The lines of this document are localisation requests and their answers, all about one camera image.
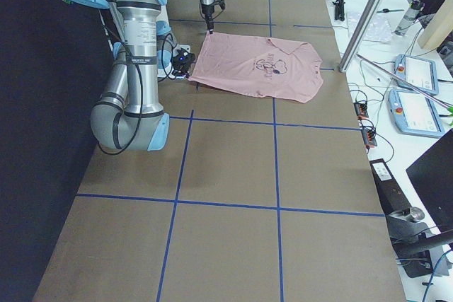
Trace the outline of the black box with label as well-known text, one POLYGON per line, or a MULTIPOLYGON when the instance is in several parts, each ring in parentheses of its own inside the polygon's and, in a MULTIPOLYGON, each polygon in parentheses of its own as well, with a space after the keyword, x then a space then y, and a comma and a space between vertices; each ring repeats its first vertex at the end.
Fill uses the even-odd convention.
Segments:
POLYGON ((392 243, 417 241, 427 228, 424 211, 408 201, 382 158, 370 161, 370 167, 392 243))

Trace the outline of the metal rod green tip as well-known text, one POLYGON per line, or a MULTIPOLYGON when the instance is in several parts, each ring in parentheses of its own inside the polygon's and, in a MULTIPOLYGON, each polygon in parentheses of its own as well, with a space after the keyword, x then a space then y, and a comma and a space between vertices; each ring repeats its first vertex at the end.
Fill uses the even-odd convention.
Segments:
POLYGON ((421 90, 417 86, 414 86, 413 84, 407 82, 406 80, 404 80, 403 78, 397 76, 396 74, 393 74, 390 71, 387 71, 386 69, 380 67, 378 64, 376 64, 373 61, 369 60, 368 58, 363 57, 361 54, 356 54, 356 56, 357 56, 357 58, 361 59, 362 61, 364 61, 364 62, 370 64, 371 66, 377 68, 378 70, 384 72, 389 77, 391 77, 393 80, 399 81, 403 85, 408 86, 411 90, 413 90, 413 91, 425 96, 427 99, 432 100, 433 102, 437 103, 438 105, 440 105, 441 107, 443 107, 444 109, 446 109, 449 112, 449 116, 450 117, 452 116, 452 113, 453 113, 452 104, 443 102, 443 101, 435 98, 433 95, 430 95, 429 93, 425 92, 424 90, 421 90))

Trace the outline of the aluminium frame post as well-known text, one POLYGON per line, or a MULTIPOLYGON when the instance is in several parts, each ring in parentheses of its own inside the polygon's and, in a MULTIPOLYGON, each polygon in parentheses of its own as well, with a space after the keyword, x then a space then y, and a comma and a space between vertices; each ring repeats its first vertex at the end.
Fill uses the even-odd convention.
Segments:
POLYGON ((348 70, 352 58, 357 54, 360 43, 362 42, 363 37, 365 36, 365 33, 367 32, 367 29, 372 22, 372 19, 377 12, 378 6, 381 2, 382 0, 368 0, 367 4, 365 5, 364 11, 360 16, 356 29, 352 34, 352 37, 340 61, 338 67, 339 72, 345 73, 348 70))

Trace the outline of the black folded tripod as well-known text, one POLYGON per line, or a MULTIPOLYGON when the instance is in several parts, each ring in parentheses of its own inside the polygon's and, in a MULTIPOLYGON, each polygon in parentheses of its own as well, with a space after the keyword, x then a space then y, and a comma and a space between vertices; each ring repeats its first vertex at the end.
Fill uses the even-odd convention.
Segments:
POLYGON ((334 19, 336 21, 345 20, 345 0, 335 0, 334 5, 334 19))

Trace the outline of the pink Snoopy t-shirt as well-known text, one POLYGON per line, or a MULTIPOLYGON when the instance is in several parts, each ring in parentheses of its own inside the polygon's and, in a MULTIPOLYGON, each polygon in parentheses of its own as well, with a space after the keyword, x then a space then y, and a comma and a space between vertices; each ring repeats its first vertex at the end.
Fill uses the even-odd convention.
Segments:
POLYGON ((208 33, 190 80, 255 98, 307 103, 323 85, 321 64, 308 42, 208 33))

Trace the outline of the black monitor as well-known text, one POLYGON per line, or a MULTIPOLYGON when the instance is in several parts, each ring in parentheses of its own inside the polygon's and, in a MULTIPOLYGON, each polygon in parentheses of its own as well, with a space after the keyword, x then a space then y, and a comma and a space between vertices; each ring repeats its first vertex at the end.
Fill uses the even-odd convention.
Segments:
POLYGON ((441 231, 452 229, 452 132, 435 142, 406 173, 435 225, 441 231))

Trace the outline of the black metal stand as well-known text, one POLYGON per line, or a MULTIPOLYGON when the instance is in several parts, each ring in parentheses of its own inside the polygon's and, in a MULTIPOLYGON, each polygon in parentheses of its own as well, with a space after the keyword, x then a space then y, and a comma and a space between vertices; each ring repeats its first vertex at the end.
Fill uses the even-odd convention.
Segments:
POLYGON ((452 243, 452 228, 429 227, 424 218, 424 211, 417 207, 396 210, 386 216, 396 260, 410 278, 428 274, 447 276, 452 263, 443 247, 452 243))

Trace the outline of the far blue teach pendant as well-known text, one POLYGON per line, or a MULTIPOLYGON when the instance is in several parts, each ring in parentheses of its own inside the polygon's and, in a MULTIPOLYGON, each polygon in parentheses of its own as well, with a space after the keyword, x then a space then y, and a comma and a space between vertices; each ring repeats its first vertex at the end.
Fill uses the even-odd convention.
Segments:
POLYGON ((432 60, 399 54, 394 74, 431 95, 439 93, 436 65, 432 60))

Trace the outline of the clear plastic bag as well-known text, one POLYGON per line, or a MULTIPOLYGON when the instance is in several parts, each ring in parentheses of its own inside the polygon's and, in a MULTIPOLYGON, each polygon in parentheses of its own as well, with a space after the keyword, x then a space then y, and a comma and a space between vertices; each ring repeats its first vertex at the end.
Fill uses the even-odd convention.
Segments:
MULTIPOLYGON (((362 16, 361 12, 350 11, 346 13, 348 25, 348 34, 352 37, 355 29, 362 16)), ((364 34, 363 40, 370 42, 388 43, 392 40, 392 29, 385 14, 377 13, 373 16, 367 31, 364 34)))

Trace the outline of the near blue teach pendant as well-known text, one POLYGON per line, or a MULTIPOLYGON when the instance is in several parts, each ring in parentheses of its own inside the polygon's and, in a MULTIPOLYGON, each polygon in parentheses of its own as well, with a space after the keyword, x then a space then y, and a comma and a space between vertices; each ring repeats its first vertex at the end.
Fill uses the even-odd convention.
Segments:
POLYGON ((413 92, 391 89, 389 110, 397 129, 402 134, 440 138, 445 133, 434 102, 413 92))

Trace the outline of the clear water bottle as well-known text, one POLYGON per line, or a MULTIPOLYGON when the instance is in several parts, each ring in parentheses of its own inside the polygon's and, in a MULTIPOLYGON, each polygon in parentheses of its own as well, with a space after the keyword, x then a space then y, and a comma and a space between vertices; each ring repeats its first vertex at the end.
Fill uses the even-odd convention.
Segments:
POLYGON ((421 0, 412 0, 394 33, 399 36, 404 36, 407 30, 415 23, 415 20, 423 10, 424 5, 425 3, 421 0))

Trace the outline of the blue teach pendant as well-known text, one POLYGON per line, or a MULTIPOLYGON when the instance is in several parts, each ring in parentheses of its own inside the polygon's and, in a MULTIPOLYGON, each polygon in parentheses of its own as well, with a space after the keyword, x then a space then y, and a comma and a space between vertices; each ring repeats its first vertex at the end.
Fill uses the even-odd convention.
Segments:
POLYGON ((413 92, 391 89, 389 110, 397 129, 402 134, 440 138, 445 133, 434 102, 413 92))
POLYGON ((439 93, 436 65, 432 60, 399 54, 394 74, 431 95, 439 93))

